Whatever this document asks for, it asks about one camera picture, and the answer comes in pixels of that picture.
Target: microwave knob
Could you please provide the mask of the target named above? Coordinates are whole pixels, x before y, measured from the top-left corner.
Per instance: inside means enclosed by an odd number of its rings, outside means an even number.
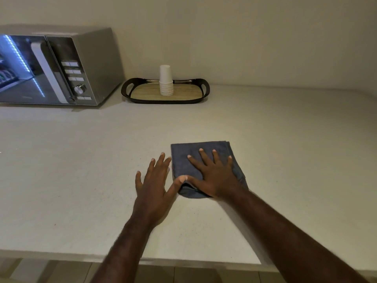
[[[86,90],[86,87],[85,85],[76,85],[74,89],[77,94],[83,94]]]

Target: beige wall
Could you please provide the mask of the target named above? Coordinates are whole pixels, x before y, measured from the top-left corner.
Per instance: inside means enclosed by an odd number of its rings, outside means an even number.
[[[377,0],[1,0],[0,24],[111,26],[126,76],[377,91]]]

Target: cloth fold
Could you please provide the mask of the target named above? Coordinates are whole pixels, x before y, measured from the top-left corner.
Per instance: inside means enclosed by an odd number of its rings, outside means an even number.
[[[229,156],[233,158],[233,173],[236,178],[247,188],[247,183],[245,175],[243,174],[241,168],[239,167],[236,158],[234,157],[233,151],[230,147],[230,143],[227,141],[213,141],[213,142],[199,142],[199,143],[182,143],[182,144],[171,144],[172,150],[172,170],[173,178],[175,179],[181,175],[190,175],[199,180],[203,180],[203,176],[200,171],[198,171],[187,159],[187,155],[191,155],[198,161],[202,161],[199,154],[199,149],[202,148],[207,153],[208,157],[213,161],[212,150],[215,149],[219,158],[223,164],[227,163]],[[181,189],[178,192],[180,195],[186,198],[209,198],[210,196],[200,191],[198,188],[185,181]]]

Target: person's right arm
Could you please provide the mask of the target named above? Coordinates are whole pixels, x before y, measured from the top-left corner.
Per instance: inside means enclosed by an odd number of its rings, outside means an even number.
[[[206,194],[228,203],[256,234],[271,260],[288,283],[367,283],[358,272],[336,257],[254,193],[245,189],[232,172],[232,158],[224,166],[213,150],[214,162],[203,149],[203,163],[189,161],[203,180],[188,181]]]

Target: person's left arm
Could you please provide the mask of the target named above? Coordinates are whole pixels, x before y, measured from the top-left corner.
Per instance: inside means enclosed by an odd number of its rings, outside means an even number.
[[[165,154],[162,153],[157,162],[155,159],[150,161],[144,183],[141,182],[141,173],[136,173],[137,198],[132,215],[91,283],[134,281],[149,234],[168,212],[186,179],[186,176],[176,178],[169,190],[165,191],[167,169],[172,159],[168,157],[164,161],[164,158]]]

